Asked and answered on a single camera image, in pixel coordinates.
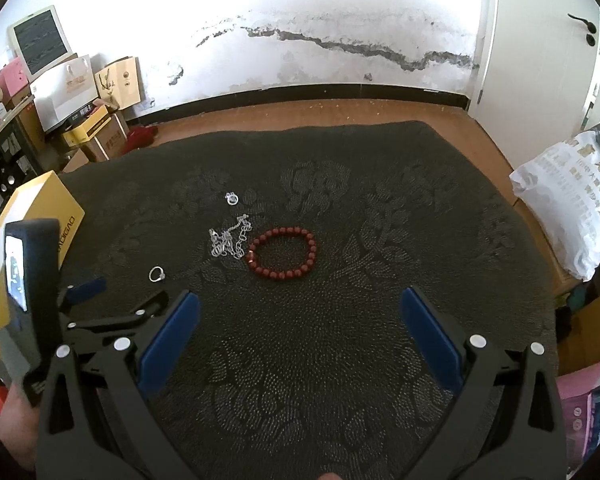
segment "white door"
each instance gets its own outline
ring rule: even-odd
[[[595,0],[495,3],[490,56],[481,61],[484,82],[469,115],[516,168],[580,131],[593,88],[600,8]],[[596,25],[595,46],[587,43],[587,25],[567,14]]]

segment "silver chain necklace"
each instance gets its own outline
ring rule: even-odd
[[[249,215],[244,214],[237,216],[235,219],[238,223],[227,230],[222,231],[222,234],[218,234],[213,229],[209,229],[209,236],[211,236],[211,255],[215,258],[218,256],[227,256],[230,254],[236,260],[239,260],[244,256],[244,249],[242,248],[242,242],[247,241],[247,237],[244,235],[247,231],[251,231],[251,222],[247,220]],[[234,238],[232,237],[231,231],[235,231],[240,228],[238,234],[238,241],[234,246]]]

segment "door handle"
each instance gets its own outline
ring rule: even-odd
[[[567,16],[569,16],[570,18],[574,19],[574,20],[578,20],[579,22],[584,23],[585,25],[587,25],[587,30],[591,33],[591,34],[595,34],[598,29],[596,28],[596,26],[591,23],[589,20],[585,20],[584,18],[579,18],[577,16],[574,16],[573,14],[568,14]]]

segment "human hand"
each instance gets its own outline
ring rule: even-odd
[[[40,410],[32,408],[24,392],[12,384],[0,412],[0,440],[20,466],[33,471],[36,463]]]

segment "necklace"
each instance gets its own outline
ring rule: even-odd
[[[266,244],[272,238],[277,236],[304,238],[308,247],[306,261],[301,263],[297,268],[289,270],[271,270],[261,266],[258,262],[258,255],[256,254],[258,247]],[[287,280],[291,278],[300,278],[310,272],[315,265],[317,253],[318,245],[315,243],[314,235],[307,229],[299,227],[276,227],[253,239],[251,245],[249,245],[249,253],[246,256],[246,259],[249,268],[257,275],[263,276],[264,278],[270,278],[271,280]]]
[[[249,222],[247,218],[249,218],[249,215],[247,214],[237,216],[235,219],[238,223],[229,227],[227,230],[222,231],[222,234],[218,234],[213,229],[209,229],[209,236],[211,237],[211,255],[213,257],[217,258],[218,256],[227,256],[227,254],[230,254],[236,260],[239,260],[244,256],[242,243],[247,241],[245,233],[252,229],[251,222]],[[238,240],[234,245],[232,231],[235,231],[238,227],[240,228],[240,232],[238,233]]]

